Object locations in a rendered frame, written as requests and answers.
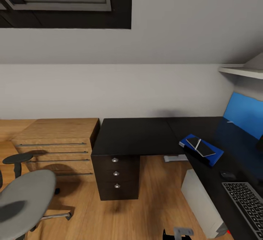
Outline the keyboard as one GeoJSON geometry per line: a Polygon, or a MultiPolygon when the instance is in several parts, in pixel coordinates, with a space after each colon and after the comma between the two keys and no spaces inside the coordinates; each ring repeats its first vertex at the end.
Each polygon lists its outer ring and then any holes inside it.
{"type": "Polygon", "coordinates": [[[248,182],[223,182],[226,192],[251,227],[263,240],[263,199],[248,182]]]}

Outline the mouse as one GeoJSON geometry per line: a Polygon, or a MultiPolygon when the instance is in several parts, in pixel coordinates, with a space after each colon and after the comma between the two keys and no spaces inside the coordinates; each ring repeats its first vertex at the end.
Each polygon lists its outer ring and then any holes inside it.
{"type": "Polygon", "coordinates": [[[221,173],[222,177],[225,179],[236,180],[235,175],[229,171],[220,171],[220,173],[221,173]]]}

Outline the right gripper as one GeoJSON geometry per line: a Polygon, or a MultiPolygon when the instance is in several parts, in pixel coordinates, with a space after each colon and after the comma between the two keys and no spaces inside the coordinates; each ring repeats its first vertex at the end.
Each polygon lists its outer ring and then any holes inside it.
{"type": "MultiPolygon", "coordinates": [[[[166,235],[165,229],[163,232],[163,240],[175,240],[173,235],[166,235]]],[[[182,236],[182,240],[192,240],[189,236],[182,236]]]]}

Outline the notebook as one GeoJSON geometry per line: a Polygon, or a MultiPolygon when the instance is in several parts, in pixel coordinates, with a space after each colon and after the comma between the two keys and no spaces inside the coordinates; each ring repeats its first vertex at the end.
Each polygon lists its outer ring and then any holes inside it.
{"type": "Polygon", "coordinates": [[[196,149],[196,151],[203,157],[215,154],[204,142],[197,137],[188,138],[186,141],[196,149]]]}

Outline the swivel chair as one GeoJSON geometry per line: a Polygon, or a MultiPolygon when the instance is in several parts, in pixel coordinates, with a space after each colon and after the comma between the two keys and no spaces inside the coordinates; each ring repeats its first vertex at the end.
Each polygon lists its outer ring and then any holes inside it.
{"type": "MultiPolygon", "coordinates": [[[[0,192],[0,240],[28,240],[28,231],[33,232],[40,220],[66,217],[72,214],[44,216],[56,188],[57,177],[52,170],[42,169],[21,175],[21,163],[30,160],[33,154],[15,154],[5,158],[3,164],[14,164],[15,180],[0,192]]],[[[0,169],[0,189],[3,177],[0,169]]]]}

